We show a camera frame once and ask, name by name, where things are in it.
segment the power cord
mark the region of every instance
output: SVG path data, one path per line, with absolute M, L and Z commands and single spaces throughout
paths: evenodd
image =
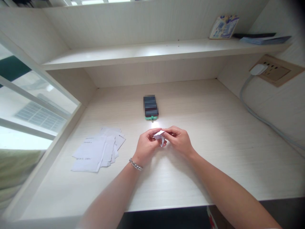
M 239 92 L 239 98 L 241 100 L 241 103 L 243 104 L 243 106 L 247 109 L 247 111 L 252 114 L 255 118 L 257 118 L 258 120 L 262 121 L 263 123 L 267 124 L 268 126 L 270 126 L 279 136 L 281 136 L 282 138 L 284 138 L 287 142 L 299 147 L 302 150 L 305 150 L 305 147 L 296 143 L 295 141 L 293 141 L 291 138 L 287 137 L 283 132 L 281 132 L 276 126 L 274 126 L 272 123 L 266 121 L 265 119 L 261 118 L 260 116 L 258 116 L 250 107 L 248 107 L 248 105 L 244 102 L 244 99 L 242 97 L 243 91 L 245 89 L 245 87 L 249 84 L 249 82 L 256 76 L 256 75 L 260 75 L 262 72 L 264 72 L 264 70 L 266 69 L 265 67 L 258 66 L 257 68 L 260 68 L 257 72 L 253 69 L 251 70 L 251 75 L 250 77 L 246 80 L 246 82 L 244 83 L 244 85 L 241 88 L 241 91 Z

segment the forearm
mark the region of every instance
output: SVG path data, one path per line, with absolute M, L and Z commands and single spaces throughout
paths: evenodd
M 196 152 L 188 161 L 213 202 L 235 228 L 281 228 L 265 208 L 240 184 Z
M 140 173 L 128 163 L 90 205 L 79 228 L 117 228 Z

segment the person's left hand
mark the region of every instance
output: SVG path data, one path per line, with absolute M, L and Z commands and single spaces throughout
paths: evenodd
M 153 135 L 160 130 L 161 128 L 150 129 L 140 135 L 136 152 L 132 157 L 137 165 L 144 167 L 152 158 L 155 149 L 160 147 L 161 139 L 153 138 Z

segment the power plug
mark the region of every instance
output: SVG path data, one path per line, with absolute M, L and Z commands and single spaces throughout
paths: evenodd
M 267 65 L 257 64 L 251 69 L 250 73 L 251 73 L 251 75 L 260 75 L 264 71 L 266 71 L 267 68 L 268 68 Z

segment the paper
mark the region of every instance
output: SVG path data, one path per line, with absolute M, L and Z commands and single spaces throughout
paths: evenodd
M 161 139 L 162 143 L 160 144 L 161 147 L 163 147 L 163 143 L 164 143 L 164 140 L 165 140 L 165 137 L 163 135 L 161 135 L 163 132 L 163 130 L 160 130 L 158 133 L 156 133 L 153 137 L 158 140 L 158 139 Z
M 81 144 L 81 146 L 75 151 L 75 153 L 72 155 L 72 157 L 80 158 L 84 157 L 87 154 L 90 154 L 90 144 L 92 142 L 98 142 L 98 146 L 103 150 L 105 141 L 107 136 L 93 136 L 93 137 L 87 137 L 85 138 L 84 142 Z
M 118 150 L 117 150 L 117 146 L 114 144 L 114 147 L 113 147 L 113 152 L 114 154 L 114 158 L 117 158 L 119 156 L 119 153 L 118 153 Z
M 115 146 L 117 147 L 117 150 L 120 149 L 120 147 L 123 145 L 125 140 L 126 139 L 122 135 L 118 135 L 115 137 Z
M 113 136 L 108 136 L 104 146 L 103 160 L 102 164 L 105 162 L 110 162 L 112 157 L 112 151 L 114 147 L 115 139 Z
M 115 163 L 118 149 L 124 143 L 119 128 L 103 127 L 98 135 L 87 137 L 72 157 L 76 161 L 71 171 L 98 172 L 101 167 Z
M 76 157 L 76 161 L 71 170 L 98 172 L 103 158 L 105 140 L 104 136 L 86 138 L 73 155 Z

